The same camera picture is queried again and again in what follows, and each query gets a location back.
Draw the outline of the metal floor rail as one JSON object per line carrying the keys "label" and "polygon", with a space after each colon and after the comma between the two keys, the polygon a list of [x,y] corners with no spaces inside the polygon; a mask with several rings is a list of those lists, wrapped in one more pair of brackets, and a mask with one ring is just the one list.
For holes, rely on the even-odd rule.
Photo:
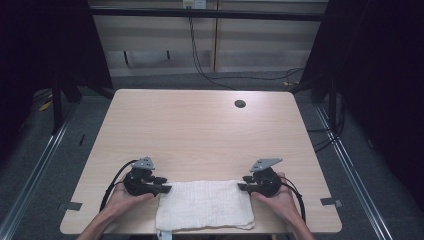
{"label": "metal floor rail", "polygon": [[316,107],[319,119],[330,139],[334,151],[353,187],[353,190],[379,240],[394,240],[384,218],[364,185],[341,138],[330,127],[330,118],[321,105]]}
{"label": "metal floor rail", "polygon": [[45,174],[48,165],[50,164],[53,156],[63,136],[65,135],[69,122],[75,114],[77,105],[70,106],[69,111],[66,113],[63,122],[57,127],[56,131],[50,136],[49,141],[43,150],[41,156],[35,165],[34,170],[31,172],[23,189],[21,190],[18,198],[12,205],[7,213],[4,221],[0,225],[0,240],[12,240],[34,194],[39,186],[43,175]]}

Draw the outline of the black curtain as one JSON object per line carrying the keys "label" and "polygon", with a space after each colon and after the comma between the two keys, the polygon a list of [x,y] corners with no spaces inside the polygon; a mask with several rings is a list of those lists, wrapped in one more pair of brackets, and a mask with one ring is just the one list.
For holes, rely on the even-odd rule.
{"label": "black curtain", "polygon": [[113,87],[88,0],[0,0],[0,163],[12,152],[33,95]]}
{"label": "black curtain", "polygon": [[337,89],[424,214],[424,0],[328,0],[301,85]]}

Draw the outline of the black horizontal frame bar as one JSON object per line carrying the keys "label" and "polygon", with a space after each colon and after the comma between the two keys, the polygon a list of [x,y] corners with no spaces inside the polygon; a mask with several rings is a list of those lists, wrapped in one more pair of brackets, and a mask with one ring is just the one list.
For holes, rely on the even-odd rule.
{"label": "black horizontal frame bar", "polygon": [[327,19],[325,14],[258,12],[232,10],[197,10],[197,9],[156,9],[156,8],[111,8],[92,7],[92,15],[105,16],[148,16],[148,17],[187,17],[216,19],[256,19],[321,22]]}

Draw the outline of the cream muslin cloth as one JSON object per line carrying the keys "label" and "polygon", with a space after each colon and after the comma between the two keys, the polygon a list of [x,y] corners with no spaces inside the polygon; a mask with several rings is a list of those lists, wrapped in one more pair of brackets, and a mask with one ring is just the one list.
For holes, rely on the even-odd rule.
{"label": "cream muslin cloth", "polygon": [[250,195],[238,180],[173,182],[161,193],[156,212],[157,234],[184,230],[236,228],[250,230],[255,217]]}

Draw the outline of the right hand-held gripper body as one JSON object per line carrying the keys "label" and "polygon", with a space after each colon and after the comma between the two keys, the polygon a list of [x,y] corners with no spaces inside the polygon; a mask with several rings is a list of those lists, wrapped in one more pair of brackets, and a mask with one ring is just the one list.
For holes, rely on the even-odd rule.
{"label": "right hand-held gripper body", "polygon": [[265,197],[273,197],[279,191],[282,182],[272,167],[282,161],[282,158],[258,159],[251,167],[255,185],[252,192],[258,192]]}

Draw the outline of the white wall socket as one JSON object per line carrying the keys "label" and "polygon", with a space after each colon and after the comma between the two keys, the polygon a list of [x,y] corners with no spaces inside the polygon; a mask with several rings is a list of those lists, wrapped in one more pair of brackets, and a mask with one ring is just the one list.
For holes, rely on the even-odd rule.
{"label": "white wall socket", "polygon": [[184,9],[205,10],[207,8],[207,0],[182,0]]}

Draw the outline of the black metal stand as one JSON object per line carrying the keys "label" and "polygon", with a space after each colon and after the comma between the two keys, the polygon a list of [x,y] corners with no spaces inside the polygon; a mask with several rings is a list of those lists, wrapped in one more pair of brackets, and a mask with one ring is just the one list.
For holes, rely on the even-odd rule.
{"label": "black metal stand", "polygon": [[63,124],[62,92],[57,78],[54,78],[52,82],[52,103],[54,120],[52,134],[55,135]]}

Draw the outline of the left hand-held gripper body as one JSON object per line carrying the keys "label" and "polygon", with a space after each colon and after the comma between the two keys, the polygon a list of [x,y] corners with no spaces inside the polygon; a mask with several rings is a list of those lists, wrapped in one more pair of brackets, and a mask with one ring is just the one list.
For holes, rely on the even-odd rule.
{"label": "left hand-held gripper body", "polygon": [[153,171],[155,166],[150,157],[140,158],[130,163],[131,170],[124,178],[124,186],[127,192],[133,196],[140,196],[151,193],[157,196],[159,187],[154,184],[155,176]]}

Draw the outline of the person's right hand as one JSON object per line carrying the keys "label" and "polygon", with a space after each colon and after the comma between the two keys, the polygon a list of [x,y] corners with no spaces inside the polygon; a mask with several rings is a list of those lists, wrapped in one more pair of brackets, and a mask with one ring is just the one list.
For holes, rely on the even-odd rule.
{"label": "person's right hand", "polygon": [[301,217],[294,202],[292,191],[287,186],[282,185],[272,197],[265,197],[258,192],[252,192],[251,196],[268,205],[283,220],[294,220]]}

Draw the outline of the person's left hand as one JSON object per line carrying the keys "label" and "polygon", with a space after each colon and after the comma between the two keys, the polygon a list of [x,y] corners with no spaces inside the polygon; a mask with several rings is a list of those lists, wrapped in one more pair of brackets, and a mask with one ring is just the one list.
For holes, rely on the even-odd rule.
{"label": "person's left hand", "polygon": [[139,203],[146,202],[154,198],[152,193],[133,196],[127,192],[123,183],[118,183],[110,196],[105,210],[113,217],[119,217]]}

